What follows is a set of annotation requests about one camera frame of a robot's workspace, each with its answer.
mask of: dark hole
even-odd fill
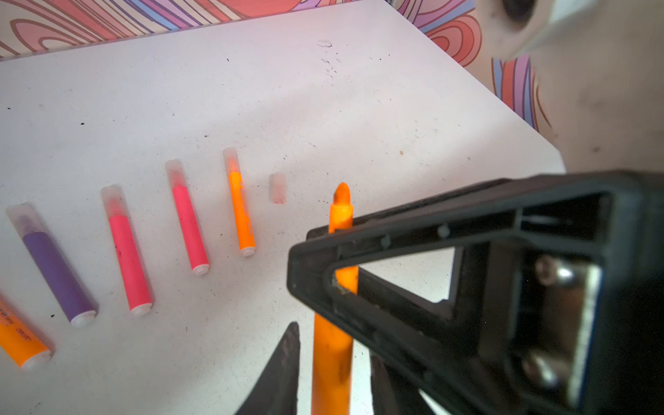
[[[524,23],[530,19],[537,0],[503,0],[503,7],[510,19]]]

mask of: table surface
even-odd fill
[[[8,60],[0,79],[1,207],[34,203],[99,309],[91,326],[71,327],[0,216],[0,293],[54,349],[37,373],[0,356],[2,414],[232,414],[290,321],[307,414],[313,313],[286,289],[287,253],[327,222],[341,181],[360,215],[563,171],[547,141],[382,0]],[[251,258],[237,245],[221,157],[230,146]],[[189,269],[164,169],[172,158],[200,217],[212,266],[203,277]],[[276,171],[288,178],[286,205],[268,201]],[[155,299],[139,319],[100,199],[114,183]],[[422,259],[371,269],[445,295],[451,256]],[[357,343],[351,411],[371,413]]]

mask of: pink marker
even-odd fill
[[[180,218],[180,227],[185,239],[191,271],[194,275],[201,276],[210,270],[210,262],[205,253],[205,245],[203,245],[199,223],[196,220],[196,212],[194,212],[194,206],[191,204],[191,197],[187,190],[182,163],[179,160],[167,161],[166,172],[171,183],[177,216]]]
[[[152,308],[150,291],[147,288],[141,259],[131,233],[129,212],[119,186],[107,186],[102,189],[102,200],[111,226],[113,242],[120,264],[120,272],[129,301],[129,310],[134,317],[147,314]]]

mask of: blue stripe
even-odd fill
[[[503,99],[503,68],[500,66],[500,59],[492,58],[493,63],[493,82],[496,84],[496,96]]]
[[[535,122],[533,121],[533,106],[531,105],[531,62],[528,61],[528,69],[526,70],[525,88],[523,88],[523,119],[533,128]]]
[[[141,0],[126,0],[126,1],[132,2],[133,4],[137,5],[145,14],[147,14],[151,18],[153,22],[159,23],[160,25],[164,26],[166,29],[169,29],[170,31],[178,29],[178,26],[175,26],[173,23],[166,20],[164,16],[160,15],[153,9],[150,9]]]
[[[455,9],[452,9],[446,14],[442,15],[441,17],[438,17],[436,20],[432,21],[428,25],[421,27],[420,30],[423,33],[427,33],[431,29],[435,29],[438,26],[442,26],[445,23],[449,22],[450,20],[454,20],[457,17],[461,16],[462,14],[468,13],[474,8],[475,8],[475,3],[472,0],[464,1],[463,3],[458,5]]]

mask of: translucent marker cap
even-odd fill
[[[46,232],[39,214],[30,203],[10,206],[5,212],[21,238],[32,232]]]
[[[168,174],[171,189],[178,186],[187,186],[185,170],[182,168],[182,163],[179,160],[168,160],[166,162],[166,174]]]
[[[233,147],[224,150],[224,162],[226,163],[226,174],[233,171],[240,172],[240,162],[238,161],[238,152]]]
[[[112,185],[104,187],[102,189],[102,200],[104,201],[106,216],[109,218],[113,216],[129,216],[120,186]]]

